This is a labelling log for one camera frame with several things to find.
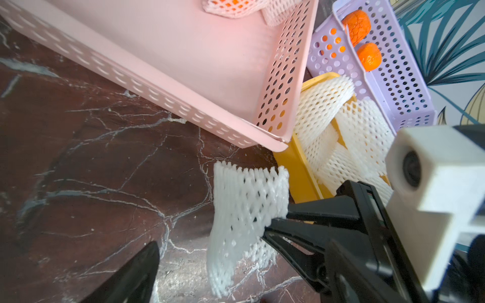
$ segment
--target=dark marble table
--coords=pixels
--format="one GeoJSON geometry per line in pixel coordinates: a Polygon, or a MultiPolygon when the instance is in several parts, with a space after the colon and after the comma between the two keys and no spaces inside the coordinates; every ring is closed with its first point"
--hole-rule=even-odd
{"type": "Polygon", "coordinates": [[[0,22],[0,301],[78,302],[151,240],[153,302],[318,302],[281,258],[210,293],[214,163],[276,165],[0,22]]]}

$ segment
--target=dried orange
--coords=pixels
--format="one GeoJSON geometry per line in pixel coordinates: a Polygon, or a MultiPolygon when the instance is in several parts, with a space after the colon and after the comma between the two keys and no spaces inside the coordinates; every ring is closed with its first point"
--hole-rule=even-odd
{"type": "Polygon", "coordinates": [[[357,51],[357,56],[368,72],[375,70],[382,63],[381,51],[374,43],[366,43],[357,51]]]}
{"type": "Polygon", "coordinates": [[[348,14],[342,24],[349,27],[349,36],[352,45],[355,47],[371,31],[371,20],[369,16],[361,10],[356,10],[348,14]]]}

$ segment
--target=white foam net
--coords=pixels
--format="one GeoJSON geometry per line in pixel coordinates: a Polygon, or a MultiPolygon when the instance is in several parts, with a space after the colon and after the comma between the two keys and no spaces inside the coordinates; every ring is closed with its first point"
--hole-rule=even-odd
{"type": "Polygon", "coordinates": [[[270,0],[202,0],[202,7],[207,13],[227,18],[241,18],[259,11],[270,0]]]}
{"type": "Polygon", "coordinates": [[[315,140],[310,142],[309,146],[303,146],[303,153],[307,157],[307,161],[313,170],[313,174],[322,182],[319,178],[320,175],[325,175],[325,165],[330,160],[332,152],[335,146],[338,144],[337,140],[339,134],[332,127],[332,125],[327,126],[325,131],[320,134],[315,140]]]}
{"type": "Polygon", "coordinates": [[[212,292],[229,295],[239,260],[250,257],[260,268],[274,260],[276,251],[261,236],[273,218],[288,213],[289,173],[276,169],[242,169],[231,163],[214,165],[214,223],[207,250],[207,272],[212,292]]]}
{"type": "Polygon", "coordinates": [[[302,0],[270,0],[262,9],[264,21],[269,26],[276,26],[285,21],[302,0]]]}
{"type": "Polygon", "coordinates": [[[319,83],[300,94],[294,131],[303,148],[320,136],[353,94],[354,84],[346,76],[319,83]]]}
{"type": "Polygon", "coordinates": [[[269,26],[285,21],[302,0],[202,0],[207,13],[228,18],[241,18],[262,9],[269,26]]]}
{"type": "Polygon", "coordinates": [[[392,188],[380,176],[386,174],[385,156],[394,136],[374,101],[346,103],[353,93],[347,77],[302,92],[295,133],[319,184],[336,194],[346,180],[363,181],[374,185],[387,204],[392,188]],[[347,148],[337,142],[330,124],[334,117],[347,148]]]}
{"type": "Polygon", "coordinates": [[[368,99],[345,104],[335,118],[361,174],[385,175],[385,158],[394,135],[376,103],[368,99]]]}

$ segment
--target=purple basket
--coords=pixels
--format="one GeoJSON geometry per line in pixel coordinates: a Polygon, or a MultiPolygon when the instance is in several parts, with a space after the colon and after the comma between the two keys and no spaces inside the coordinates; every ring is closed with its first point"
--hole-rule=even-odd
{"type": "Polygon", "coordinates": [[[352,78],[357,99],[375,100],[394,131],[436,122],[428,88],[388,0],[337,0],[333,15],[312,35],[307,68],[313,77],[336,72],[352,78]],[[382,52],[383,62],[372,72],[365,72],[340,22],[358,9],[367,13],[372,29],[356,49],[373,42],[382,52]]]}

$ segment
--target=yellow basket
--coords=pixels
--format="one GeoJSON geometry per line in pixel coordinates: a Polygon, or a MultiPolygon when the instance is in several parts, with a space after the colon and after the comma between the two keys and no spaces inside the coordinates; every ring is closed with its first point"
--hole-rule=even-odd
{"type": "MultiPolygon", "coordinates": [[[[302,92],[313,85],[336,77],[340,77],[340,75],[336,73],[326,73],[312,78],[303,83],[302,92]]],[[[349,101],[357,101],[356,96],[352,96],[349,101]]],[[[340,134],[337,121],[333,119],[331,124],[339,133],[338,142],[345,146],[345,142],[340,134]]],[[[317,180],[310,169],[307,158],[304,155],[303,149],[301,148],[300,142],[295,134],[293,134],[291,137],[291,141],[285,151],[273,153],[273,155],[275,156],[278,165],[283,165],[290,173],[290,193],[295,203],[303,203],[333,197],[325,185],[317,184],[317,180]]]]}

